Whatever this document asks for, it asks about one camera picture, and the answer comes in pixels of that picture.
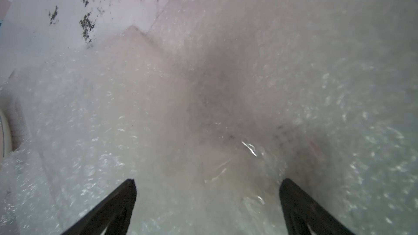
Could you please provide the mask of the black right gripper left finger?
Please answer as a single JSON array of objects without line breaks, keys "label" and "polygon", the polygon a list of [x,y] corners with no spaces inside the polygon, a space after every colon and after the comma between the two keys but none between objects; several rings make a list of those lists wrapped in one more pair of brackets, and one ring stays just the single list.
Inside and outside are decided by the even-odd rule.
[{"label": "black right gripper left finger", "polygon": [[135,181],[127,179],[63,234],[125,235],[136,198]]}]

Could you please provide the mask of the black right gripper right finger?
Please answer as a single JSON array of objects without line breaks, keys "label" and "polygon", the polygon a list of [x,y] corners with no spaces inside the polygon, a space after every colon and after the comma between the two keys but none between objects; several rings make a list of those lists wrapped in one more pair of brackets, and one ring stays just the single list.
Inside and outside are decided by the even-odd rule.
[{"label": "black right gripper right finger", "polygon": [[280,185],[279,199],[290,235],[354,235],[289,178]]}]

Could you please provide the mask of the patterned plate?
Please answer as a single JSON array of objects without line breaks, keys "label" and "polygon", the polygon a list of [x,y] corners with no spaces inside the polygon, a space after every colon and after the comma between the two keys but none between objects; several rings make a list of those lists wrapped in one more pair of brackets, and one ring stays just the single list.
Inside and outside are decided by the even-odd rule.
[{"label": "patterned plate", "polygon": [[10,126],[5,114],[1,111],[1,161],[13,152]]}]

